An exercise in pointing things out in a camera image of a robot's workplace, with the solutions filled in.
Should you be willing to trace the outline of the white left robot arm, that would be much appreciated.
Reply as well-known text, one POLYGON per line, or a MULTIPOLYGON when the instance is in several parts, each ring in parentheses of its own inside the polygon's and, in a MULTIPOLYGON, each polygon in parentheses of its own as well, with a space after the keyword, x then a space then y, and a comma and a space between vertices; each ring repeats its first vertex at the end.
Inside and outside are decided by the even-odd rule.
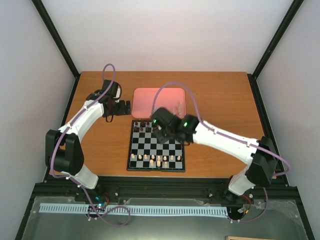
POLYGON ((79 188, 87 188, 86 195, 95 202, 103 198, 104 188, 97 184, 98 176, 85 165, 81 141, 99 118, 110 123, 114 116, 131 114, 130 101, 121 100, 121 95, 121 85, 105 79, 102 89, 88 95, 69 122, 45 135, 45 164, 51 173, 62 173, 67 180, 74 180, 79 188))

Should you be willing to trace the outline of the white chess king piece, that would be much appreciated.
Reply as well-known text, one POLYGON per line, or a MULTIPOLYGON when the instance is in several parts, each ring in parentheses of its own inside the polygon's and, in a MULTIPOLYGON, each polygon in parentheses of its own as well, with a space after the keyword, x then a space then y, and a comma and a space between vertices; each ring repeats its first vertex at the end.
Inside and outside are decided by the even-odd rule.
POLYGON ((151 159, 151 160, 149 161, 149 166, 150 166, 150 167, 153 167, 153 166, 154 166, 154 160, 153 160, 153 159, 151 159))

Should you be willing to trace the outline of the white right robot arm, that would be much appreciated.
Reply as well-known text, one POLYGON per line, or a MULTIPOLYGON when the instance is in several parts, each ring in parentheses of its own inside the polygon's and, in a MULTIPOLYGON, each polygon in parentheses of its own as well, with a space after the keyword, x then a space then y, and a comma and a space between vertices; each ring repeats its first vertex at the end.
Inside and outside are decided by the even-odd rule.
POLYGON ((254 187, 271 185, 278 164, 272 141, 263 136, 260 140, 247 138, 222 130, 200 117, 187 114, 183 118, 164 107, 158 108, 151 119, 156 125, 157 140, 176 140, 181 144, 198 144, 229 154, 245 164, 245 168, 230 177, 223 195, 233 202, 254 187))

